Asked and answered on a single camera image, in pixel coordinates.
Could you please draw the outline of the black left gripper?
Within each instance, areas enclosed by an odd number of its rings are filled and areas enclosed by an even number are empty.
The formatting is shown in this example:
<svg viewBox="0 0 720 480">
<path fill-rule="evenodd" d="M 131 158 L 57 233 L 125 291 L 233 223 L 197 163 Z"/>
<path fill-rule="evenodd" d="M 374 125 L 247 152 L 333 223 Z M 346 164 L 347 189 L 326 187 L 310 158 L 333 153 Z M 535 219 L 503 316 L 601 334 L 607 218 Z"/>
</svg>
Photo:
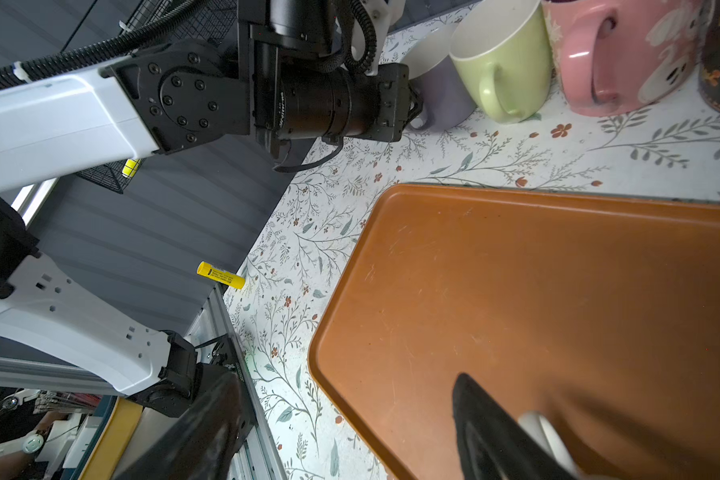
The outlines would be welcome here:
<svg viewBox="0 0 720 480">
<path fill-rule="evenodd" d="M 256 141 L 273 157 L 320 138 L 394 143 L 411 121 L 410 69 L 381 63 L 402 1 L 240 1 L 240 76 Z"/>
</svg>

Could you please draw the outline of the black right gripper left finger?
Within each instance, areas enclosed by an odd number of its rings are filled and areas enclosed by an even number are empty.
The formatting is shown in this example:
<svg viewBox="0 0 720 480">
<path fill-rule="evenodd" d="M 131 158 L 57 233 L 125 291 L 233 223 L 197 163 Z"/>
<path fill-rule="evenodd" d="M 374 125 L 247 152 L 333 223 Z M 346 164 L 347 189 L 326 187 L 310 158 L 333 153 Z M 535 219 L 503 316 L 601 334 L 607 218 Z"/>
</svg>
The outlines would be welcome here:
<svg viewBox="0 0 720 480">
<path fill-rule="evenodd" d="M 225 479 L 238 450 L 240 384 L 221 376 L 147 452 L 118 479 Z"/>
</svg>

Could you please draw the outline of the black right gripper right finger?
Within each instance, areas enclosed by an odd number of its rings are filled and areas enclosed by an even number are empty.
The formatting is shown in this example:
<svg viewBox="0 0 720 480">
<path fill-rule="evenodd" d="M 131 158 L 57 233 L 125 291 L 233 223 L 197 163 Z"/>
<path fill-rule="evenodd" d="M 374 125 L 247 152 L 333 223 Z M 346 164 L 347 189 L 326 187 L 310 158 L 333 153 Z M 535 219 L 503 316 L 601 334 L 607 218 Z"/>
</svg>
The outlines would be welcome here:
<svg viewBox="0 0 720 480">
<path fill-rule="evenodd" d="M 470 375 L 452 392 L 457 451 L 466 479 L 571 479 Z"/>
</svg>

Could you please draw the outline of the white mug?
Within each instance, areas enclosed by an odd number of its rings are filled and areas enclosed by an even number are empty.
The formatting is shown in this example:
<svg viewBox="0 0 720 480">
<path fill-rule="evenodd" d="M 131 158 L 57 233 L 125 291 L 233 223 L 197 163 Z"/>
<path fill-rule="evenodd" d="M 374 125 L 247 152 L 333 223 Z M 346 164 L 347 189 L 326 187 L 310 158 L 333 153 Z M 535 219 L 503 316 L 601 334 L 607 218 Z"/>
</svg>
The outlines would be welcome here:
<svg viewBox="0 0 720 480">
<path fill-rule="evenodd" d="M 575 479 L 580 472 L 563 440 L 551 422 L 539 412 L 526 412 L 518 419 L 520 427 Z"/>
</svg>

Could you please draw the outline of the purple mug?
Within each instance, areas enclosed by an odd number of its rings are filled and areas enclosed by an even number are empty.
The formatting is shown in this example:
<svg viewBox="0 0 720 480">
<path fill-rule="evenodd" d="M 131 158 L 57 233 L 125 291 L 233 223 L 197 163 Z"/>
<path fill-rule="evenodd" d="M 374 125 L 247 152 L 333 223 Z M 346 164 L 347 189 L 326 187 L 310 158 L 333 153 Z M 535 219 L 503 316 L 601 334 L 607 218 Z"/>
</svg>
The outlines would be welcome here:
<svg viewBox="0 0 720 480">
<path fill-rule="evenodd" d="M 422 113 L 409 124 L 414 131 L 443 132 L 462 123 L 476 109 L 449 56 L 457 27 L 444 25 L 429 33 L 402 60 L 423 101 Z"/>
</svg>

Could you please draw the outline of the light green mug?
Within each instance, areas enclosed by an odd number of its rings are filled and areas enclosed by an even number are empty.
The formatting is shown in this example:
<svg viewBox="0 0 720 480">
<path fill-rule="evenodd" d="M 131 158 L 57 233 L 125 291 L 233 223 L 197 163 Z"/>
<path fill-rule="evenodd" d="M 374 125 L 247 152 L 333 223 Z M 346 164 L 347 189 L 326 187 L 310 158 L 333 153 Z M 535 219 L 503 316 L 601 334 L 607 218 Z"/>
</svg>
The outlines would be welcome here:
<svg viewBox="0 0 720 480">
<path fill-rule="evenodd" d="M 490 119 L 500 124 L 528 119 L 551 86 L 553 61 L 541 2 L 479 2 L 454 31 L 450 58 Z"/>
</svg>

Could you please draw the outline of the pink mug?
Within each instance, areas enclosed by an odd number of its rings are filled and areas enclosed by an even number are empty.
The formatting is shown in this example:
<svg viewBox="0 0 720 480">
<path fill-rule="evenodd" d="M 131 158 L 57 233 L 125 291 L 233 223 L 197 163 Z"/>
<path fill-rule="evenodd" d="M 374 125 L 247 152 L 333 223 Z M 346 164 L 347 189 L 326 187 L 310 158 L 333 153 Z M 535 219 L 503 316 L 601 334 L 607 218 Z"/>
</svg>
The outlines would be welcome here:
<svg viewBox="0 0 720 480">
<path fill-rule="evenodd" d="M 620 115 L 679 88 L 695 66 L 702 1 L 543 1 L 561 89 L 571 110 Z"/>
</svg>

